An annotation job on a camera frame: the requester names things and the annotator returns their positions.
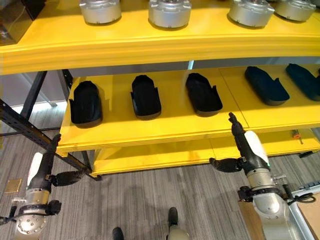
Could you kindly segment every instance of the white wall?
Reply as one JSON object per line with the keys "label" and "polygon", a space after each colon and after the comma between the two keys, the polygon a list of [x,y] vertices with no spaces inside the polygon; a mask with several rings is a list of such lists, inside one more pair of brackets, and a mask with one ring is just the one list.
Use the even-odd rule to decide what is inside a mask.
{"label": "white wall", "polygon": [[[268,64],[320,64],[320,57],[258,57],[258,58],[235,58],[195,61],[193,68],[214,68],[232,66],[254,66]],[[156,64],[140,64],[125,66],[90,67],[70,69],[74,77],[81,76],[101,76],[127,73],[147,73],[157,71],[172,71],[187,69],[188,62],[169,62]],[[27,75],[33,80],[36,72],[29,72]],[[10,106],[22,105],[28,95],[31,85],[22,74],[5,75],[1,78],[3,96],[1,97]],[[41,91],[50,101],[64,100],[64,95],[56,71],[48,71],[43,82]],[[37,102],[43,102],[42,97],[37,98]]]}

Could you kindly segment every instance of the shelf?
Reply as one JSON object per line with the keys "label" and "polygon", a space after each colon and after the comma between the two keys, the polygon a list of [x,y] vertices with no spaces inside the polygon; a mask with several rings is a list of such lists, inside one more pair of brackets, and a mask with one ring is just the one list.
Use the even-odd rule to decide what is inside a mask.
{"label": "shelf", "polygon": [[214,157],[208,139],[99,149],[91,175],[205,164]]}
{"label": "shelf", "polygon": [[227,19],[230,3],[193,0],[190,22],[160,30],[148,22],[147,0],[122,0],[114,24],[87,25],[79,0],[50,0],[22,39],[1,46],[1,74],[189,60],[320,56],[318,12],[303,23],[273,15],[265,28]]}
{"label": "shelf", "polygon": [[[80,82],[92,81],[99,88],[103,120],[96,127],[78,128],[71,122],[68,104],[57,152],[66,156],[68,152],[101,148],[228,137],[231,136],[229,112],[236,115],[246,130],[257,133],[319,127],[320,103],[309,100],[300,92],[285,75],[285,67],[261,67],[273,78],[280,77],[291,97],[280,106],[267,106],[260,101],[244,78],[245,67],[195,70],[207,77],[211,85],[217,86],[223,109],[212,117],[199,117],[194,113],[185,88],[185,80],[191,71],[145,73],[158,87],[162,105],[161,115],[149,121],[137,119],[133,110],[130,91],[136,73],[77,78],[70,98]],[[313,73],[319,68],[317,65],[306,67]]]}
{"label": "shelf", "polygon": [[[320,150],[320,143],[309,129],[301,130],[300,134],[303,144],[293,139],[290,131],[261,133],[259,137],[269,156]],[[91,175],[207,164],[209,158],[238,157],[240,154],[233,136],[106,148],[95,151]]]}
{"label": "shelf", "polygon": [[[299,133],[303,144],[292,137],[291,131],[258,133],[258,137],[268,156],[320,150],[320,142],[310,129],[300,129]],[[233,136],[212,138],[210,143],[217,160],[240,157]]]}
{"label": "shelf", "polygon": [[90,80],[98,86],[103,120],[96,127],[78,128],[71,122],[68,104],[60,130],[62,136],[57,148],[58,152],[66,154],[106,147],[127,147],[228,136],[231,134],[229,112],[233,112],[246,128],[246,121],[219,69],[198,69],[196,72],[207,77],[212,86],[217,86],[223,109],[213,117],[199,117],[195,114],[185,87],[189,71],[145,73],[158,87],[162,105],[161,115],[148,121],[136,118],[131,100],[131,84],[138,74],[75,79],[70,98],[73,98],[74,89],[82,81]]}
{"label": "shelf", "polygon": [[[257,133],[314,128],[320,125],[320,102],[308,99],[286,73],[286,65],[258,66],[272,79],[279,78],[290,99],[279,106],[265,105],[245,78],[246,67],[221,68],[250,130]],[[305,65],[318,76],[320,65]]]}

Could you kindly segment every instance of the gray carpet floor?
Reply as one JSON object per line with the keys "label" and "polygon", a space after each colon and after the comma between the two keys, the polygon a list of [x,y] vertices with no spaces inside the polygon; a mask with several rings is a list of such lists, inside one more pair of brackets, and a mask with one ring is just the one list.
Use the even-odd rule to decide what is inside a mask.
{"label": "gray carpet floor", "polygon": [[[44,127],[36,112],[31,121]],[[61,122],[56,114],[56,122]],[[57,131],[46,134],[52,137]],[[3,138],[0,157],[0,215],[9,214],[11,200],[23,197],[29,167],[36,152],[44,150],[21,135]],[[82,159],[81,154],[74,154]],[[320,179],[320,154],[300,159],[296,154],[271,157],[272,173],[286,174],[294,188]],[[56,158],[53,174],[73,168]],[[17,194],[2,194],[7,180],[22,178]],[[249,240],[238,206],[239,187],[247,185],[243,172],[222,173],[209,164],[89,177],[71,186],[53,187],[51,200],[62,202],[59,215],[49,218],[41,240],[111,240],[112,229],[121,227],[126,240],[165,240],[168,210],[176,207],[180,227],[191,240]],[[13,239],[14,224],[0,226],[0,240]]]}

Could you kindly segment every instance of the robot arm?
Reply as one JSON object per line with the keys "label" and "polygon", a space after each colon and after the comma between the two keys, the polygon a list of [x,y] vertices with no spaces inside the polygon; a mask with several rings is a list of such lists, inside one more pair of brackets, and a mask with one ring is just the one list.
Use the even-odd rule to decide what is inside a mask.
{"label": "robot arm", "polygon": [[253,131],[246,132],[233,113],[229,116],[241,157],[224,160],[211,158],[210,163],[225,173],[244,170],[250,186],[242,186],[238,195],[241,201],[253,203],[267,240],[300,239],[296,226],[291,222],[288,204],[271,176],[269,159],[258,136]]}
{"label": "robot arm", "polygon": [[[67,186],[78,182],[84,175],[83,171],[62,172],[52,175],[52,167],[60,134],[56,135],[42,155],[34,155],[28,177],[25,198],[15,198],[9,217],[0,217],[0,225],[15,222],[14,240],[39,240],[48,216],[57,215],[61,210],[61,202],[49,202],[51,186]],[[19,212],[17,203],[22,203]]]}

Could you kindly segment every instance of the black shoe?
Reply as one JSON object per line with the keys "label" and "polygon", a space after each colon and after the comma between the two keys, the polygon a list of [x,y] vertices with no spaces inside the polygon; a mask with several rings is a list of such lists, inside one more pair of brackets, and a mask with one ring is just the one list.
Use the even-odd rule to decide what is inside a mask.
{"label": "black shoe", "polygon": [[116,227],[112,230],[113,240],[125,240],[124,234],[120,227]]}
{"label": "black shoe", "polygon": [[168,215],[169,227],[172,225],[178,225],[178,211],[175,207],[169,209]]}

